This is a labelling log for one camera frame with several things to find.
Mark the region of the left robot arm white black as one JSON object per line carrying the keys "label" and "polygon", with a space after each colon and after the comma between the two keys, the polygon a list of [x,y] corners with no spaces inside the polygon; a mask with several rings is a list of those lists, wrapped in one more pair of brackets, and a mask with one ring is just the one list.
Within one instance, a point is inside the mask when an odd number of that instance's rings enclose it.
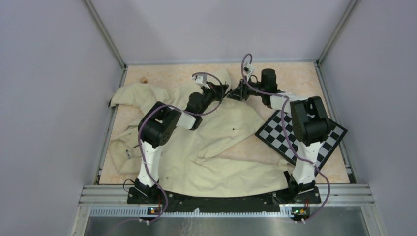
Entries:
{"label": "left robot arm white black", "polygon": [[139,123],[138,145],[142,163],[132,190],[139,192],[139,197],[145,203],[152,203],[157,199],[160,157],[173,131],[177,127],[196,130],[202,123],[202,116],[210,113],[206,109],[214,101],[221,102],[229,86],[206,82],[201,85],[201,89],[202,92],[190,94],[184,111],[158,101]]}

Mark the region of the beige zip jacket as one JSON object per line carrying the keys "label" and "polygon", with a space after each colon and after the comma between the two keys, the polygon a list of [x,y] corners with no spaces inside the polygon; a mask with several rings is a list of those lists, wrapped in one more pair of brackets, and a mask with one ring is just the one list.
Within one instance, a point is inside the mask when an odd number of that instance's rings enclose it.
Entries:
{"label": "beige zip jacket", "polygon": [[[156,85],[135,83],[119,88],[110,107],[127,105],[143,114],[157,101],[184,109],[188,97],[202,90],[194,82],[166,90]],[[145,174],[138,145],[138,123],[110,141],[108,151],[121,174]],[[176,128],[163,146],[159,184],[165,191],[194,197],[242,197],[287,189],[285,160],[276,164],[217,158],[221,153],[252,136],[264,123],[247,104],[224,99],[219,108],[204,116],[195,130]]]}

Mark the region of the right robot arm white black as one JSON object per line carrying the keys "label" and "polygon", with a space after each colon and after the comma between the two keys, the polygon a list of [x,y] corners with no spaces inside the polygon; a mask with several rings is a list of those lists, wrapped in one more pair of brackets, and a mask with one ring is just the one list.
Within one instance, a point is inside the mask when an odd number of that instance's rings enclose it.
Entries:
{"label": "right robot arm white black", "polygon": [[288,195],[295,203],[301,203],[315,186],[316,161],[320,148],[331,131],[330,121],[321,97],[309,98],[293,95],[278,89],[274,69],[261,71],[261,80],[252,82],[253,70],[244,66],[239,85],[228,97],[243,101],[249,96],[259,96],[271,109],[291,116],[292,132],[298,141],[295,152],[295,168],[288,180]]}

